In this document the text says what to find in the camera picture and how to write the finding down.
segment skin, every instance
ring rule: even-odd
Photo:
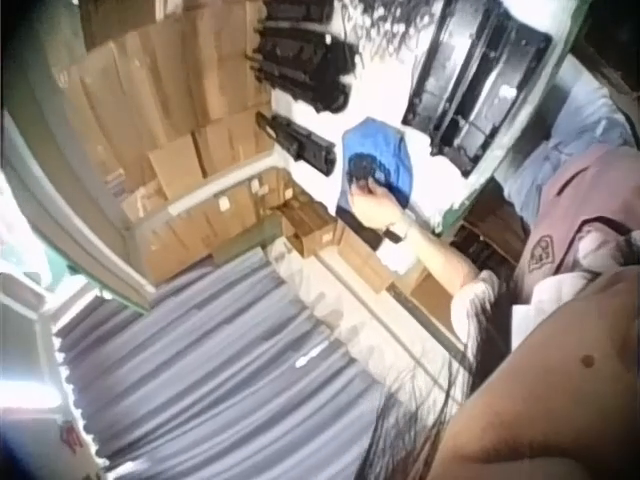
[[[406,232],[409,247],[451,295],[478,276],[478,269],[467,257],[407,218],[393,195],[374,180],[369,180],[368,188],[353,185],[349,202],[354,215],[365,226],[383,231],[398,225]]]
[[[365,225],[403,221],[386,190],[369,190],[351,195]],[[425,232],[407,241],[453,294],[477,275]],[[454,415],[428,480],[608,480],[640,467],[639,279],[640,267],[602,275],[543,321]]]

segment black object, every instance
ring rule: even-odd
[[[265,0],[267,22],[328,23],[333,17],[333,0]]]
[[[264,26],[249,57],[256,79],[311,105],[318,113],[340,113],[350,88],[340,76],[355,70],[356,48],[329,34]]]
[[[349,158],[349,166],[347,168],[347,183],[349,185],[358,183],[360,184],[361,188],[369,191],[369,179],[373,178],[375,180],[377,169],[380,167],[385,168],[384,166],[379,165],[373,155],[353,155],[351,158]],[[380,173],[385,178],[385,183],[387,183],[390,177],[390,173],[386,171],[386,169]],[[393,243],[402,242],[403,239],[391,230],[386,230],[382,235],[380,235],[377,231],[371,230],[362,225],[351,212],[349,212],[348,210],[346,212],[348,213],[342,214],[344,217],[341,217],[342,221],[347,224],[354,232],[356,232],[360,236],[360,238],[362,238],[365,243],[367,243],[367,245],[373,248],[373,250],[377,250],[378,247],[380,247],[382,237],[385,237],[387,240]]]
[[[309,82],[337,80],[355,70],[357,50],[330,34],[297,27],[262,27],[253,50],[262,60]]]
[[[362,225],[351,210],[338,205],[336,208],[336,217],[342,220],[344,224],[358,235],[364,243],[369,245],[374,252],[382,245],[382,235],[377,230]]]
[[[258,82],[266,82],[272,88],[288,93],[294,100],[308,103],[318,113],[340,113],[349,104],[350,89],[339,80],[323,84],[304,82],[278,71],[267,63],[260,63],[252,69]]]
[[[467,177],[544,58],[551,36],[498,0],[443,0],[403,124],[431,138]]]
[[[278,114],[269,118],[258,112],[256,124],[296,162],[308,163],[325,177],[330,176],[336,168],[335,144],[293,120]]]

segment pink shirt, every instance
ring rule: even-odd
[[[531,300],[540,281],[574,270],[585,229],[612,240],[640,230],[640,152],[594,146],[545,186],[514,277],[520,303]]]

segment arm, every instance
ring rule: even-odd
[[[407,243],[429,273],[452,296],[478,277],[480,273],[478,269],[458,250],[420,228],[414,221],[402,221],[410,222],[406,236]]]
[[[385,230],[400,224],[407,232],[406,242],[451,295],[478,276],[478,269],[469,259],[407,218],[393,195],[374,180],[364,187],[353,185],[349,200],[354,215],[366,227]]]

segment blue cloth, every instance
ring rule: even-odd
[[[342,136],[344,156],[342,191],[338,205],[349,207],[351,182],[372,176],[395,197],[402,208],[409,206],[413,188],[411,158],[402,132],[384,122],[367,118]]]

